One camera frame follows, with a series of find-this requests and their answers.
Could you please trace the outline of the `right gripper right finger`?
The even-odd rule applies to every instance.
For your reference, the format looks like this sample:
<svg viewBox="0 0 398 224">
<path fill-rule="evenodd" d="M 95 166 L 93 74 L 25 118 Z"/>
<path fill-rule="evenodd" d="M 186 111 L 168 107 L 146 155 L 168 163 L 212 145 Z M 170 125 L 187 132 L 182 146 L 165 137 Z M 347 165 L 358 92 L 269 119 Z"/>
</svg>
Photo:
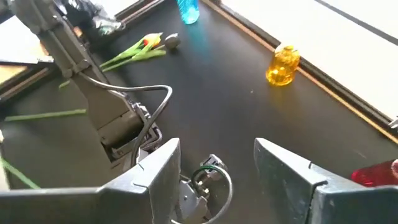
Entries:
<svg viewBox="0 0 398 224">
<path fill-rule="evenodd" d="M 264 138 L 254 163 L 275 223 L 397 223 L 397 187 L 365 187 Z"/>
</svg>

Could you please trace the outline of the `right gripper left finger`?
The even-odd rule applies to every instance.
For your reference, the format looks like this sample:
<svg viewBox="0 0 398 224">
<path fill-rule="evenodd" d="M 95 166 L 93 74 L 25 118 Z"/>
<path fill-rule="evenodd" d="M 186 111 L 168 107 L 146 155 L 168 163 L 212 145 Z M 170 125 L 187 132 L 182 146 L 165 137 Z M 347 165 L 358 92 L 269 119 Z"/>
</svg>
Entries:
<svg viewBox="0 0 398 224">
<path fill-rule="evenodd" d="M 172 138 L 100 187 L 1 192 L 1 223 L 168 223 L 179 198 L 180 140 Z"/>
</svg>

